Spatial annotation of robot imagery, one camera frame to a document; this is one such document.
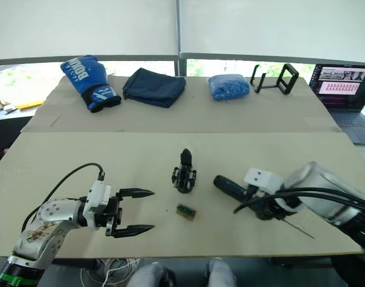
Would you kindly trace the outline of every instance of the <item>laptop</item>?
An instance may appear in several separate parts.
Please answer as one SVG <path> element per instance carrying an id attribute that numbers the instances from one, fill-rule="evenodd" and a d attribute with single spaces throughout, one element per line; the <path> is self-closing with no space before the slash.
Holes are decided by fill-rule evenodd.
<path id="1" fill-rule="evenodd" d="M 365 66 L 317 64 L 309 86 L 350 140 L 365 145 Z"/>

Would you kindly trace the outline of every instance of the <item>laptop screen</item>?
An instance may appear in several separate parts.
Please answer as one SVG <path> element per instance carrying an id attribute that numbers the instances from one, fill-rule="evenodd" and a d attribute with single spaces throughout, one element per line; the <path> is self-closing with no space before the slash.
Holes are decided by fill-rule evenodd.
<path id="1" fill-rule="evenodd" d="M 310 88 L 327 109 L 360 111 L 365 104 L 365 66 L 315 66 Z"/>

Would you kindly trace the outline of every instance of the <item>navy blue fabric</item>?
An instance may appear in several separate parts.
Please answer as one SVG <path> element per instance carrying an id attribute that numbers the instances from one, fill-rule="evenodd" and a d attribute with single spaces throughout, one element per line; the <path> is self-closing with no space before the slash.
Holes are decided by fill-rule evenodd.
<path id="1" fill-rule="evenodd" d="M 108 85 L 104 65 L 95 56 L 73 58 L 60 67 L 91 112 L 101 111 L 104 106 L 120 104 L 121 97 Z"/>
<path id="2" fill-rule="evenodd" d="M 169 108 L 185 89 L 184 78 L 138 69 L 125 83 L 123 96 L 153 106 Z"/>

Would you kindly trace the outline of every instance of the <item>wooden board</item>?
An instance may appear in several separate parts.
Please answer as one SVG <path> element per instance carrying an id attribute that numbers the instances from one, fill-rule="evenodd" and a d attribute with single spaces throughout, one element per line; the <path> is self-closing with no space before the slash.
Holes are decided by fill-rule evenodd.
<path id="1" fill-rule="evenodd" d="M 24 132 L 339 132 L 324 105 L 303 78 L 291 94 L 278 88 L 253 90 L 242 99 L 216 102 L 211 99 L 208 79 L 188 77 L 185 92 L 169 108 L 135 100 L 92 114 L 67 78 L 51 92 Z M 109 83 L 122 95 L 126 77 L 109 76 Z M 274 78 L 267 78 L 266 85 Z"/>
<path id="2" fill-rule="evenodd" d="M 171 182 L 180 153 L 188 148 L 196 186 L 181 194 Z M 154 224 L 140 236 L 113 239 L 104 230 L 73 230 L 59 257 L 190 257 L 324 255 L 360 247 L 322 219 L 303 211 L 288 220 L 315 237 L 252 211 L 232 213 L 237 201 L 213 186 L 216 175 L 242 184 L 250 167 L 288 176 L 318 161 L 365 192 L 365 162 L 342 133 L 23 133 L 0 163 L 0 256 L 8 255 L 25 216 L 69 171 L 100 163 L 112 193 L 140 187 L 156 193 L 125 199 L 122 226 Z M 56 197 L 85 196 L 97 177 L 88 167 L 67 180 Z M 181 203 L 197 211 L 194 221 L 175 213 Z"/>

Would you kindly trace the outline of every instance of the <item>phone holder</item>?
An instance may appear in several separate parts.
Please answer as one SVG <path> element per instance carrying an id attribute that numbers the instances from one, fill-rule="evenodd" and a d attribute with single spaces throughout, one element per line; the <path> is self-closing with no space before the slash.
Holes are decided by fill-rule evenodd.
<path id="1" fill-rule="evenodd" d="M 255 87 L 254 84 L 253 84 L 254 76 L 255 76 L 256 70 L 257 70 L 257 68 L 259 66 L 260 65 L 255 65 L 254 70 L 253 70 L 252 77 L 250 79 L 250 84 L 253 87 Z M 282 77 L 284 76 L 285 71 L 288 71 L 291 74 L 291 78 L 290 78 L 289 83 L 286 83 L 284 81 L 284 79 L 282 79 Z M 279 77 L 277 79 L 276 84 L 275 85 L 272 85 L 272 86 L 262 86 L 262 84 L 264 83 L 264 80 L 265 80 L 265 76 L 266 76 L 266 73 L 263 73 L 262 76 L 261 76 L 261 80 L 260 80 L 257 88 L 254 89 L 254 91 L 255 91 L 256 94 L 258 94 L 262 88 L 279 88 L 283 94 L 289 94 L 290 91 L 291 91 L 291 89 L 293 88 L 294 84 L 296 83 L 296 81 L 298 79 L 299 73 L 290 64 L 285 64 L 282 67 L 281 73 L 279 74 Z"/>

